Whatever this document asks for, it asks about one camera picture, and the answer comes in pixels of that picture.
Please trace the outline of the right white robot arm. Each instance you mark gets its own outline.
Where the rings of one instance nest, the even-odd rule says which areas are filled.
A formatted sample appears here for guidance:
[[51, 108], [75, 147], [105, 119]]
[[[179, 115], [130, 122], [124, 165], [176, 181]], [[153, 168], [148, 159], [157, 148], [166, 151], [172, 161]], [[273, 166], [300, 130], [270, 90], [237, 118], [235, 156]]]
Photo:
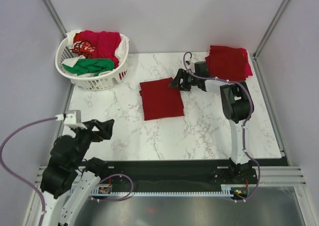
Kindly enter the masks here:
[[253, 173], [251, 158], [248, 157], [246, 136], [248, 121], [254, 112], [254, 105], [246, 82], [235, 82], [228, 79], [210, 77], [205, 61], [194, 64], [195, 71], [189, 68], [190, 62], [184, 61], [184, 69], [180, 68], [168, 85], [180, 91], [190, 91], [193, 86], [205, 92], [219, 91], [222, 111], [231, 128], [231, 156], [228, 166], [228, 177], [239, 183]]

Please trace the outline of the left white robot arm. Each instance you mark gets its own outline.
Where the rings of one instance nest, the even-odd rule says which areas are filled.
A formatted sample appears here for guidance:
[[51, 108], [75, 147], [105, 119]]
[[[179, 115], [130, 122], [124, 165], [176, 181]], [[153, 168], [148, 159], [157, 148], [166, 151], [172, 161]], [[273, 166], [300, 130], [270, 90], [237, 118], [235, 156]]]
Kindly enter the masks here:
[[113, 119], [104, 122], [75, 121], [68, 124], [75, 136], [62, 135], [54, 141], [40, 184], [45, 201], [45, 210], [41, 214], [42, 225], [72, 226], [91, 190], [98, 182], [108, 180], [110, 174], [107, 163], [95, 157], [90, 159], [75, 194], [65, 202], [90, 145], [110, 140], [114, 123]]

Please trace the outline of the dark red t shirt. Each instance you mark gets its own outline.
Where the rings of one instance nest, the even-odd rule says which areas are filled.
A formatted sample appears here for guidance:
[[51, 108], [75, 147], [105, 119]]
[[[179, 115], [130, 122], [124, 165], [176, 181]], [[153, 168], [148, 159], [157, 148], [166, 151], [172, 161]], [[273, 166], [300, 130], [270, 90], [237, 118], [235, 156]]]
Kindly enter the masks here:
[[177, 88], [170, 88], [173, 78], [140, 83], [144, 120], [184, 116], [184, 105]]

